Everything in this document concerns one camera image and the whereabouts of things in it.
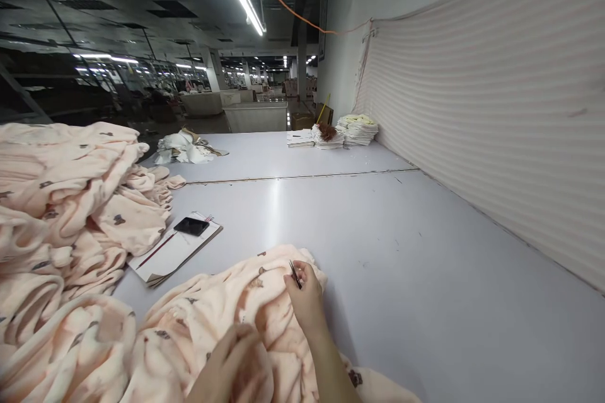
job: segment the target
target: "scissors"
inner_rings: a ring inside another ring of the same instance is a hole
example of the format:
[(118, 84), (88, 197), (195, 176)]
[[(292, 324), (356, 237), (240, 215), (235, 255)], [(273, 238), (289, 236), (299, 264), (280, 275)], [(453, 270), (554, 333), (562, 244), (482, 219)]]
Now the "scissors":
[(294, 280), (296, 280), (296, 284), (298, 285), (298, 289), (302, 290), (303, 286), (301, 284), (300, 279), (296, 275), (296, 270), (294, 269), (294, 264), (292, 263), (292, 260), (289, 260), (289, 261), (290, 261), (290, 269), (292, 270), (292, 277), (294, 278)]

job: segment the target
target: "yellow broom handle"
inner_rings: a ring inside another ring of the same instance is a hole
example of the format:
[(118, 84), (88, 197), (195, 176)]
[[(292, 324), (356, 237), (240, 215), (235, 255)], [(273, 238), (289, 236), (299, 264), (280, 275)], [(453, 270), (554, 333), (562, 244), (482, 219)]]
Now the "yellow broom handle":
[(328, 93), (328, 100), (326, 101), (326, 103), (321, 108), (320, 115), (317, 117), (317, 124), (320, 123), (321, 116), (323, 115), (323, 110), (326, 108), (326, 105), (328, 105), (328, 103), (330, 102), (330, 95), (331, 95), (331, 93)]

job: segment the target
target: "worker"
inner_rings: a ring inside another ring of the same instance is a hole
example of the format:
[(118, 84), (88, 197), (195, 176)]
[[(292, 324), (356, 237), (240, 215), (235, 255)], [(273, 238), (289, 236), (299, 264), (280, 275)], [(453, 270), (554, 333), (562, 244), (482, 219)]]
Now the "worker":
[[(304, 261), (295, 261), (298, 278), (304, 283), (298, 288), (291, 275), (285, 275), (285, 287), (292, 300), (298, 324), (309, 343), (320, 401), (330, 403), (362, 403), (342, 364), (332, 341), (326, 316), (323, 313), (321, 285), (313, 267)], [(256, 329), (249, 324), (235, 324), (217, 343), (210, 359), (196, 379), (187, 403), (228, 403), (233, 382), (248, 352), (260, 342)], [(252, 403), (266, 376), (263, 371), (248, 382), (237, 403)]]

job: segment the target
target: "striped wall covering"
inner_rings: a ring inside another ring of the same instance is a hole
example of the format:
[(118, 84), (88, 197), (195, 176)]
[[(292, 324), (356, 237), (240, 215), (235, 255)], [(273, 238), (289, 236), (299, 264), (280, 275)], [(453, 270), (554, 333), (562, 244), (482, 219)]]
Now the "striped wall covering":
[(444, 0), (373, 25), (354, 111), (378, 141), (605, 291), (605, 0)]

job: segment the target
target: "notebook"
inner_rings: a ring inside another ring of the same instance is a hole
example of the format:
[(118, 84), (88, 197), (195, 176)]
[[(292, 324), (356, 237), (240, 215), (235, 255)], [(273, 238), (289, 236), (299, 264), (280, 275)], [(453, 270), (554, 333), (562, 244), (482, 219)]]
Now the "notebook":
[[(192, 212), (187, 217), (206, 220), (205, 215), (197, 211)], [(131, 256), (127, 262), (128, 265), (137, 273), (148, 287), (155, 288), (160, 283), (170, 277), (178, 268), (183, 266), (198, 250), (208, 244), (213, 237), (221, 232), (222, 226), (208, 221), (210, 225), (199, 236), (193, 236), (186, 233), (175, 232), (169, 229), (164, 232), (158, 243), (145, 255), (138, 257)], [(139, 269), (137, 267), (147, 259), (156, 249), (158, 252), (149, 258)]]
[(290, 148), (312, 147), (315, 145), (311, 129), (288, 131), (286, 141)]

